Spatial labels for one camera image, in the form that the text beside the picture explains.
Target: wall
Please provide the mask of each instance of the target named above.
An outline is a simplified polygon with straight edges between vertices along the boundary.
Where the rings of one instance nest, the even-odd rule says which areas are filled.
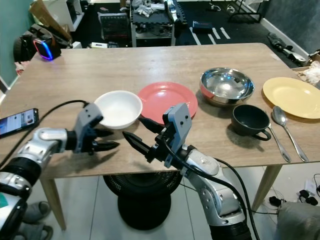
[[[320,49],[320,0],[271,0],[265,18],[308,53]]]
[[[17,77],[13,44],[34,23],[29,14],[33,0],[0,0],[0,76],[10,86]]]

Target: metal rack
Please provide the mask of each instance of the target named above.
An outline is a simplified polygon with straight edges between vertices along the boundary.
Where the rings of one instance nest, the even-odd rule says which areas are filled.
[[[228,22],[230,22],[231,18],[233,18],[233,17],[236,16],[236,15],[248,15],[248,16],[258,15],[258,16],[259,16],[258,20],[255,19],[255,18],[254,18],[254,19],[256,20],[257,23],[260,23],[260,21],[261,21],[261,19],[262,19],[263,16],[262,16],[262,14],[259,12],[259,10],[260,10],[260,7],[261,7],[261,5],[262,5],[263,2],[260,2],[260,3],[259,3],[259,7],[258,7],[258,9],[256,10],[256,12],[253,12],[253,11],[252,11],[252,12],[240,12],[240,11],[241,11],[241,7],[242,7],[242,5],[243,5],[243,2],[244,2],[244,0],[241,0],[240,5],[239,5],[239,8],[238,8],[238,11],[231,14],[231,16],[229,17]]]
[[[186,23],[186,16],[185,13],[183,12],[180,4],[176,1],[173,0],[174,5],[176,7],[176,12],[179,14],[179,19],[183,22]],[[140,24],[152,24],[152,25],[171,25],[171,33],[169,35],[164,35],[164,36],[155,36],[151,33],[144,32],[144,33],[137,33],[136,32],[136,25]],[[174,36],[175,32],[175,25],[172,23],[170,20],[168,14],[166,12],[159,12],[159,13],[154,13],[152,14],[149,18],[140,16],[138,14],[134,13],[134,9],[132,7],[132,1],[130,3],[130,25],[131,25],[131,38],[132,38],[132,47],[135,48],[137,47],[137,40],[139,39],[171,39],[171,46],[176,45],[176,38]]]

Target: black fan base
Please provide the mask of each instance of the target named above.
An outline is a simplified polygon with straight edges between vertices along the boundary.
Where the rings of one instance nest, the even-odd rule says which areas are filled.
[[[158,227],[166,220],[170,208],[170,195],[152,200],[118,197],[118,209],[122,219],[130,227],[138,230]]]

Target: yellow plate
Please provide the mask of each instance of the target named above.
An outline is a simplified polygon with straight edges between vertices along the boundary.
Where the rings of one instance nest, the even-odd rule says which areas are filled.
[[[306,119],[320,119],[320,90],[301,80],[274,77],[263,85],[265,96],[285,112]]]

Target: stainless steel bowl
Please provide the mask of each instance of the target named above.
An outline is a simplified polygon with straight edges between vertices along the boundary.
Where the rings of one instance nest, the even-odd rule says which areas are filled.
[[[210,104],[229,107],[243,103],[255,91],[253,81],[238,70],[218,67],[201,76],[200,90]]]

